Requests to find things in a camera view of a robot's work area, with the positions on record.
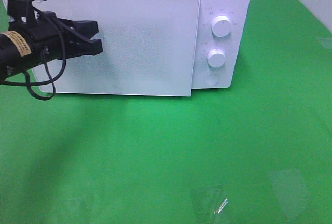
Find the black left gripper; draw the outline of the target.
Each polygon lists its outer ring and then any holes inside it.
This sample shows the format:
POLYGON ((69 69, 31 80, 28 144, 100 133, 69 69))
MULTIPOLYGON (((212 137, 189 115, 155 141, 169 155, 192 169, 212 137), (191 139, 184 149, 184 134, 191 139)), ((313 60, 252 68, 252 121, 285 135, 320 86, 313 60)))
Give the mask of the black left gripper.
POLYGON ((99 26, 93 20, 57 18, 52 11, 41 11, 31 0, 8 0, 11 17, 7 37, 17 49, 17 63, 43 63, 103 52, 102 41, 93 39, 99 26))

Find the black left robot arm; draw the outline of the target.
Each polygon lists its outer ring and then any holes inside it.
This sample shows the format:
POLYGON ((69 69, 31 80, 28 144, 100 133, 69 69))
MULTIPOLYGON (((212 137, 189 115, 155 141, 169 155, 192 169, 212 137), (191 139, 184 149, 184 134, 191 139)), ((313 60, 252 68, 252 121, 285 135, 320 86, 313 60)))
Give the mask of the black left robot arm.
POLYGON ((53 60, 61 60, 59 73, 43 84, 56 81, 64 72, 66 60, 102 53, 102 41, 93 39, 99 31, 91 20, 58 18, 52 11, 40 11, 32 1, 8 0, 12 18, 9 29, 1 33, 1 83, 53 60))

